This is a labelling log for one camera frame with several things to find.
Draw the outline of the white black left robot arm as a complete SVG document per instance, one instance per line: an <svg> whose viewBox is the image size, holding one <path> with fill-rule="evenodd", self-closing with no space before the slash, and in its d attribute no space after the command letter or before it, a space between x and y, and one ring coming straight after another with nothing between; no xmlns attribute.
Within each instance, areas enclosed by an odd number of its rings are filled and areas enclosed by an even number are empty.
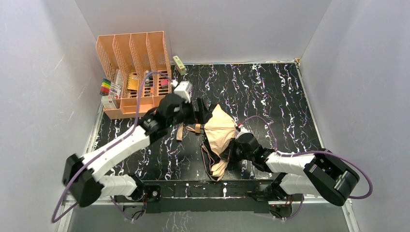
<svg viewBox="0 0 410 232"><path fill-rule="evenodd" d="M106 173L133 153L164 137L172 126L207 123L216 105L206 106L202 98L197 98L197 104L198 110L195 110L189 100L174 93L167 94L157 107L137 117L133 127L116 139L81 157L72 154L66 159L62 177L65 191L71 193L80 207L93 204L111 189L115 189L113 195L134 198L141 195L144 183L138 177L125 175L109 186L109 181L104 180Z"/></svg>

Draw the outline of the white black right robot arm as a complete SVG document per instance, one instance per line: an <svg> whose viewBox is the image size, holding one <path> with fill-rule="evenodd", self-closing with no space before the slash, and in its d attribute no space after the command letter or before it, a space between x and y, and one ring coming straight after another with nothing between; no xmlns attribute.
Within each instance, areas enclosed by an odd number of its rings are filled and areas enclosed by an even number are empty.
<svg viewBox="0 0 410 232"><path fill-rule="evenodd" d="M231 139L222 158L227 161L248 160L259 171L277 174L264 190L252 194L262 201L310 194L343 206L360 180L357 172L326 149L285 154L263 147L250 132Z"/></svg>

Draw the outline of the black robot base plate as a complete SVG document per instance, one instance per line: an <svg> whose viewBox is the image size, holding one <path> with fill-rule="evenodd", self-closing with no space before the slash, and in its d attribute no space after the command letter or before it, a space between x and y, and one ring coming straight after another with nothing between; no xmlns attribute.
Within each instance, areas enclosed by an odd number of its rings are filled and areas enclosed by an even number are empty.
<svg viewBox="0 0 410 232"><path fill-rule="evenodd" d="M279 213L289 216L297 209L301 194L280 195L272 180L145 181L137 196L116 196L126 206L146 205L146 213L236 212Z"/></svg>

